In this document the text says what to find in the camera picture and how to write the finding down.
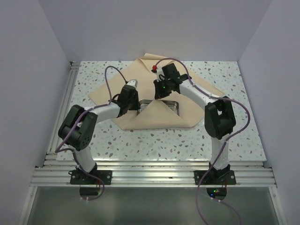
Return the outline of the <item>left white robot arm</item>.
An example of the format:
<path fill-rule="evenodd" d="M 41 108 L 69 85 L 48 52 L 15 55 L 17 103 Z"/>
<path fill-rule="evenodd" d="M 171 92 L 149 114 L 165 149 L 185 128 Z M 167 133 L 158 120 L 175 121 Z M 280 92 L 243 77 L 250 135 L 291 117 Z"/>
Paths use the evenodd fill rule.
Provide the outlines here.
<path fill-rule="evenodd" d="M 94 170 L 96 162 L 90 152 L 90 142 L 93 137 L 96 124 L 119 118 L 128 111 L 140 109 L 137 80 L 130 80 L 121 89 L 116 97 L 107 104 L 94 107 L 71 107 L 66 118 L 61 124 L 58 136 L 62 143 L 55 150 L 56 153 L 63 151 L 64 144 L 72 151 L 77 167 L 82 171 L 81 179 L 92 184 L 97 180 L 98 173 Z"/>

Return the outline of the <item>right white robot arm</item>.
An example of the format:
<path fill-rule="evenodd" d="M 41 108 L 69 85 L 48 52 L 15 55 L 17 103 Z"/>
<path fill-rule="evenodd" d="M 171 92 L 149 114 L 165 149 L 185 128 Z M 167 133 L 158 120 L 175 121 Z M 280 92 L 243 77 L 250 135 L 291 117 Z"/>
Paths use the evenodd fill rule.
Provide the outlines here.
<path fill-rule="evenodd" d="M 226 138 L 233 132 L 236 119 L 228 97 L 218 96 L 202 90 L 188 74 L 181 75 L 175 64 L 164 67 L 154 65 L 151 70 L 156 74 L 154 80 L 155 99 L 162 99 L 177 92 L 186 96 L 204 110 L 204 127 L 212 141 L 210 165 L 214 168 L 209 172 L 209 179 L 219 184 L 225 179 L 224 169 L 228 167 L 228 147 Z"/>

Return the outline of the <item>beige cloth mat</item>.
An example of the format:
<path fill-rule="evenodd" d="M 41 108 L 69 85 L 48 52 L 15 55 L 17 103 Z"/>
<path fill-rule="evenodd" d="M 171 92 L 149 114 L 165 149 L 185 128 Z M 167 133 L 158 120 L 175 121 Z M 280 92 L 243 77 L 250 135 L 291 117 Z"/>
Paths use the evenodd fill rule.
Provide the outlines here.
<path fill-rule="evenodd" d="M 178 102 L 179 112 L 174 112 L 163 101 L 154 99 L 153 81 L 156 76 L 151 72 L 152 66 L 158 63 L 162 67 L 172 62 L 166 60 L 164 56 L 146 53 L 122 69 L 122 75 L 115 74 L 109 79 L 109 88 L 103 84 L 91 92 L 89 98 L 97 105 L 107 103 L 110 96 L 120 93 L 125 79 L 136 79 L 139 99 L 150 99 L 151 103 L 141 112 L 128 111 L 125 115 L 113 119 L 116 125 L 123 130 L 192 128 L 204 117 L 203 109 L 196 103 L 184 95 L 173 92 L 165 99 Z"/>

